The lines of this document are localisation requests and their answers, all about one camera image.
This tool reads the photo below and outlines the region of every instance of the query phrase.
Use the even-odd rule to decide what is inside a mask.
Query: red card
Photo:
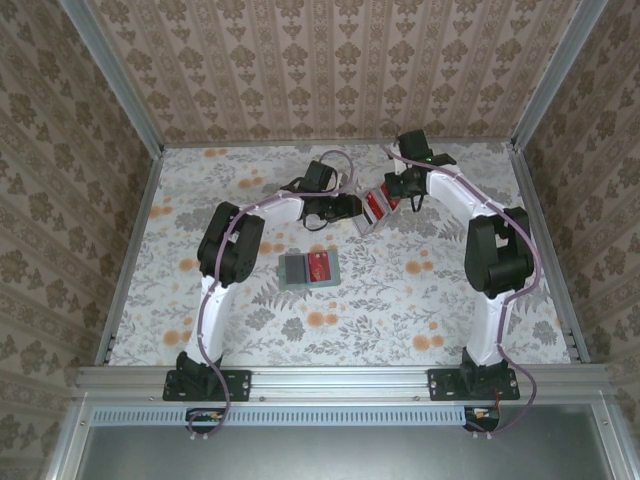
[[[331,267],[329,266],[329,255],[327,252],[309,253],[309,276],[311,282],[324,282],[331,280]]]
[[[393,198],[391,198],[391,196],[389,195],[389,189],[387,188],[386,182],[380,185],[380,190],[382,190],[384,197],[387,199],[387,202],[389,203],[391,210],[395,210],[400,204],[400,200],[394,200]]]
[[[376,216],[376,218],[380,220],[384,216],[384,211],[382,210],[382,207],[378,203],[378,200],[376,200],[376,197],[373,195],[372,192],[369,192],[367,194],[366,199],[367,199],[367,203],[369,204],[369,208],[371,208],[371,211]]]

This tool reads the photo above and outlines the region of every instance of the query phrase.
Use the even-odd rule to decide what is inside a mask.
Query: black mounting bracket
[[[408,160],[442,167],[444,165],[455,165],[456,161],[448,154],[434,155],[429,148],[427,137],[423,130],[413,130],[398,137],[398,147],[400,155]],[[402,198],[411,199],[411,208],[414,212],[419,212],[422,207],[422,200],[429,192],[427,191],[427,168],[409,166],[401,174],[395,172],[386,173],[384,176],[389,195],[393,200]],[[415,205],[415,197],[419,197],[419,203]]]
[[[494,401],[496,393],[501,400],[519,400],[520,389],[516,373],[507,368],[506,362],[492,367],[476,367],[475,374],[465,371],[464,363],[460,368],[434,368],[427,370],[429,396],[432,401]]]
[[[329,223],[362,214],[362,200],[356,195],[340,193],[333,197],[305,198],[303,215],[317,215]]]
[[[222,357],[216,362],[220,365]],[[251,370],[222,370],[232,402],[248,402],[251,393]],[[204,363],[191,360],[181,352],[176,370],[167,372],[162,399],[165,402],[224,402],[218,376]]]

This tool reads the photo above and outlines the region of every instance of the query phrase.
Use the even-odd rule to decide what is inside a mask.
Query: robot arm
[[[308,215],[317,215],[328,223],[362,213],[362,202],[355,195],[335,194],[324,197],[291,197],[287,192],[317,193],[327,191],[332,178],[336,178],[333,190],[340,187],[341,179],[335,169],[313,161],[304,177],[294,180],[283,190],[273,195],[272,201],[255,208],[240,219],[235,227],[234,237],[227,243],[220,266],[220,285],[205,303],[205,295],[214,283],[215,263],[222,238],[233,218],[240,209],[223,202],[216,209],[198,248],[198,260],[202,272],[200,304],[205,305],[202,323],[203,346],[207,357],[214,362],[222,358],[222,340],[228,313],[238,284],[251,274],[258,255],[260,240],[264,230],[278,225],[302,220],[306,225]],[[198,338],[192,335],[185,348],[186,357],[195,364],[206,364],[198,345]]]
[[[433,155],[422,130],[401,135],[398,146],[401,157],[439,168],[407,168],[396,161],[395,173],[385,175],[390,197],[412,198],[414,206],[413,198],[419,195],[419,206],[417,209],[414,206],[414,211],[418,211],[422,197],[428,194],[468,226],[464,267],[467,280],[476,291],[476,304],[471,337],[463,351],[460,370],[470,392],[491,390],[496,377],[507,372],[507,362],[497,344],[503,307],[506,305],[506,318],[509,318],[513,304],[506,300],[524,288],[526,279],[533,273],[534,262],[524,240],[487,202],[502,210],[527,234],[528,216],[520,207],[505,208],[485,194],[479,195],[481,198],[472,195],[464,186],[473,186],[472,182],[449,155]]]
[[[472,334],[463,351],[460,372],[469,392],[488,390],[493,394],[496,377],[504,377],[507,372],[507,362],[502,358],[496,342],[501,311],[507,297],[522,289],[526,279],[533,273],[531,252],[513,228],[487,206],[489,197],[481,195],[482,199],[476,198],[463,187],[462,182],[471,182],[465,179],[449,155],[433,155],[421,130],[400,136],[398,144],[402,157],[434,165],[446,172],[397,165],[395,173],[385,175],[390,198],[411,198],[414,211],[418,211],[422,199],[416,208],[413,198],[431,195],[452,211],[460,222],[468,225],[465,272],[476,290],[476,307]],[[297,186],[292,182],[283,188],[294,192],[326,191],[334,175],[337,179],[338,175],[331,167],[312,162],[305,177],[294,181],[299,182]],[[528,233],[528,218],[523,209],[504,209],[496,202],[492,204],[502,209]],[[200,244],[198,260],[203,274],[201,303],[214,282],[214,267],[223,235],[239,211],[238,207],[227,202],[218,206]],[[223,334],[234,292],[237,284],[244,281],[253,270],[265,228],[271,229],[300,219],[304,221],[309,214],[333,222],[362,212],[363,204],[354,195],[303,199],[278,198],[276,194],[274,201],[242,217],[222,253],[220,285],[209,298],[203,312],[202,339],[207,357],[220,364]],[[192,335],[185,352],[178,357],[178,371],[202,372],[201,367],[205,367],[206,363],[198,338]],[[212,374],[205,376],[207,379],[202,383],[207,384],[210,391],[217,384],[217,379]]]

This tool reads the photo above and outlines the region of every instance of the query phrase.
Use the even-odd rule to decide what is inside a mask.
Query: patterned wall
[[[590,353],[640,437],[640,2],[609,2],[526,155]]]
[[[90,0],[168,143],[508,137],[578,0]],[[383,129],[390,133],[391,125]]]
[[[148,167],[58,3],[0,2],[1,478],[37,478],[55,446]]]

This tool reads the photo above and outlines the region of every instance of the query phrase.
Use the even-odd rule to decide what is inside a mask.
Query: aluminum frame
[[[524,148],[533,136],[606,5],[607,0],[585,0],[576,8],[562,40],[513,132],[512,142],[517,147]]]
[[[232,408],[327,407],[327,406],[444,406],[487,405],[492,402],[432,402],[427,370],[416,367],[242,367],[252,370],[248,402]],[[539,405],[590,405],[597,421],[614,478],[638,477],[638,460],[626,425],[615,404],[615,392],[604,365],[529,365],[536,379]],[[47,476],[48,480],[76,478],[85,450],[91,418],[101,406],[164,408],[171,406],[221,407],[221,402],[162,401],[165,367],[87,367],[78,375],[78,388],[62,429]],[[523,405],[531,383],[517,374]]]
[[[162,157],[154,160],[151,164],[149,176],[147,177],[147,184],[144,188],[142,200],[140,201],[140,208],[138,209],[138,215],[136,216],[136,222],[133,225],[133,231],[131,232],[131,238],[129,239],[129,245],[127,247],[127,253],[124,257],[122,264],[122,270],[118,277],[118,283],[113,294],[113,300],[111,301],[111,307],[107,314],[107,321],[102,331],[102,337],[100,339],[100,345],[98,346],[98,352],[96,353],[95,365],[104,365],[109,361],[108,353],[113,346],[112,342],[115,341],[115,335],[120,325],[122,318],[122,312],[127,301],[127,294],[129,292],[129,286],[131,285],[131,278],[133,272],[136,269],[136,260],[138,253],[140,252],[140,246],[142,245],[142,239],[144,238],[144,231],[147,227],[147,221],[149,220],[149,213],[151,212],[151,206],[153,204],[153,197],[158,187],[160,180],[160,173],[162,172],[162,165],[164,159]]]
[[[549,291],[551,292],[556,311],[565,329],[563,333],[565,334],[565,343],[567,344],[569,355],[580,362],[588,363],[591,361],[591,357],[587,351],[587,344],[582,335],[578,317],[573,309],[573,303],[571,302],[569,290],[562,275],[560,262],[553,248],[551,234],[544,221],[542,207],[540,206],[540,201],[538,200],[538,195],[536,194],[524,153],[521,148],[514,147],[509,151],[509,156],[511,157],[511,165],[513,166],[513,172],[516,176],[518,187],[520,188],[520,195],[522,196],[525,210],[529,215],[531,231],[538,250],[540,251],[542,267],[547,283],[549,284]]]
[[[255,142],[193,142],[185,144],[167,143],[165,149],[184,149],[184,148],[230,148],[230,147],[298,147],[305,145],[380,145],[381,143],[391,143],[392,137],[378,137],[378,138],[334,138],[331,139],[316,139],[316,140],[263,140]],[[470,145],[472,143],[478,143],[477,137],[448,137],[437,138],[433,140],[433,143],[446,144],[455,143],[458,145]],[[511,139],[509,137],[483,137],[482,143],[508,143]]]
[[[136,94],[135,88],[109,45],[109,41],[102,33],[91,8],[85,1],[61,0],[60,3],[78,30],[94,61],[100,67],[100,71],[138,132],[144,146],[151,157],[157,160],[162,154],[162,132],[153,123],[142,100]]]

